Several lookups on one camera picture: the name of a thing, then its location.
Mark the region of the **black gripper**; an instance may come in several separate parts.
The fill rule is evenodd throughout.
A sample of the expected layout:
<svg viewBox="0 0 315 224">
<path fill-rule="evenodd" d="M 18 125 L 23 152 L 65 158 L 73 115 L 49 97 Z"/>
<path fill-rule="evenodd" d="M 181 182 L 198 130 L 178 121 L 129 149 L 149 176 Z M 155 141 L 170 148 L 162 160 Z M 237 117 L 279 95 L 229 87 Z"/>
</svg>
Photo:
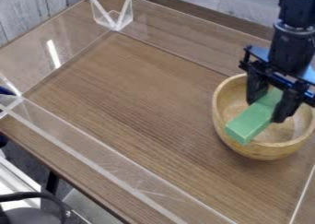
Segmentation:
<svg viewBox="0 0 315 224">
<path fill-rule="evenodd" d="M 239 67 L 247 73 L 246 101 L 253 104 L 273 85 L 283 91 L 275 106 L 273 122 L 283 123 L 294 116 L 302 103 L 315 106 L 315 27 L 293 27 L 283 22 L 275 24 L 275 35 L 270 48 L 247 45 Z"/>
</svg>

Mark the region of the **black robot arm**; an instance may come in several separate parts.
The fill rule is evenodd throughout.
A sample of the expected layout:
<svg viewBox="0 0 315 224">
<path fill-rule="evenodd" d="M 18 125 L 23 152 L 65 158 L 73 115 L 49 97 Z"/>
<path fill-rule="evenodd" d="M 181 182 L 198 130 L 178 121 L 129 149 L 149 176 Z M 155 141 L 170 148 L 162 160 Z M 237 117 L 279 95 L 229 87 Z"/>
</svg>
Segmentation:
<svg viewBox="0 0 315 224">
<path fill-rule="evenodd" d="M 245 47 L 239 67 L 247 73 L 246 100 L 257 102 L 270 86 L 282 91 L 273 123 L 283 123 L 305 103 L 315 107 L 315 0 L 279 0 L 279 16 L 270 48 Z"/>
</svg>

